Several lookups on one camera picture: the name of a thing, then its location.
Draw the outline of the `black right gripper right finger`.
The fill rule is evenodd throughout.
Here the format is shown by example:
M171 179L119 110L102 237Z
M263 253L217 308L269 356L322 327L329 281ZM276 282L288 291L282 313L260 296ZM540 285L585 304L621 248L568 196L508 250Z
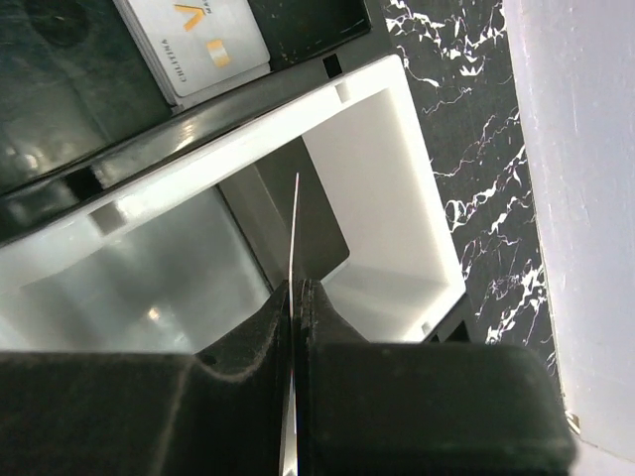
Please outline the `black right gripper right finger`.
M303 475L567 475L576 445L528 349L373 342L321 283L290 285Z

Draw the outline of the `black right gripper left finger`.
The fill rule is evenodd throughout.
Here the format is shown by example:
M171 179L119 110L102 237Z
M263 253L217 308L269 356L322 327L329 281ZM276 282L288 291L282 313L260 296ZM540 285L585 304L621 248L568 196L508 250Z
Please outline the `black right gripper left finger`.
M194 354L5 352L5 475L278 475L288 291Z

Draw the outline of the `black credit card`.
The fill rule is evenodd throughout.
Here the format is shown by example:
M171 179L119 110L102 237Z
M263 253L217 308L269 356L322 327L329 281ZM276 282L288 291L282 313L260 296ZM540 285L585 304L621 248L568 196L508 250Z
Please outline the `black credit card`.
M294 260L296 248L297 220L299 209L300 173L295 175L293 207L291 217L291 234L288 263L288 307L290 331L290 390L286 416L285 435L283 437L283 475L298 474L297 456L297 402L295 386L295 293L294 293Z

